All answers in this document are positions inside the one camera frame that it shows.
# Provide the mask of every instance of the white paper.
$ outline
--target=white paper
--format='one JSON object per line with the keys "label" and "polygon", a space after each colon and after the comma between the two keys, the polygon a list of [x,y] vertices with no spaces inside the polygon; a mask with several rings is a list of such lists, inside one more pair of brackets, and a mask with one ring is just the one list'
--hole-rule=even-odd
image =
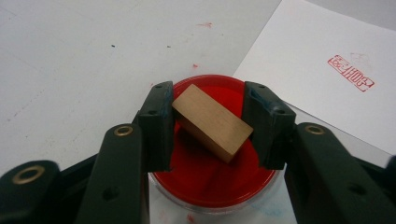
{"label": "white paper", "polygon": [[[395,52],[394,31],[284,0],[234,77],[264,84],[291,105],[396,154]],[[349,62],[342,71],[332,66],[337,55]],[[362,81],[345,77],[347,68],[374,85],[359,87]]]}

